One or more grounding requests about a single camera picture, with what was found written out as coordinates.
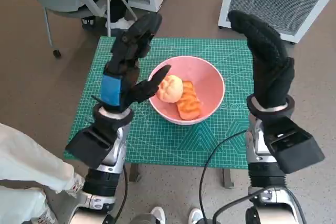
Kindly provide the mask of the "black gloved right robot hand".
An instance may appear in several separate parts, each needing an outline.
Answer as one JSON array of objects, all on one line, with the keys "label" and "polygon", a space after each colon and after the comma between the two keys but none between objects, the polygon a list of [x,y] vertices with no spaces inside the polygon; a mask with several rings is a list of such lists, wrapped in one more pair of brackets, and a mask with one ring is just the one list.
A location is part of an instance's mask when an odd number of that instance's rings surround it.
[{"label": "black gloved right robot hand", "polygon": [[239,10],[228,13],[232,30],[245,35],[253,56],[254,97],[264,109],[286,104],[295,76],[280,34],[260,18]]}]

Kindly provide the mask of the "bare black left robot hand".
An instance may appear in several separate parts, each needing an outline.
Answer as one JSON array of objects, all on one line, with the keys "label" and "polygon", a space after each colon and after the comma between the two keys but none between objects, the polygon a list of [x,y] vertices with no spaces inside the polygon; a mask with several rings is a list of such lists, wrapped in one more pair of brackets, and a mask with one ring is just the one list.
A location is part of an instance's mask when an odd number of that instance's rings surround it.
[{"label": "bare black left robot hand", "polygon": [[153,97],[171,65],[164,65],[150,80],[138,82],[139,60],[151,49],[151,41],[158,32],[162,16],[145,14],[128,30],[119,33],[111,49],[101,80],[99,102],[111,112],[123,112],[133,102],[141,103]]}]

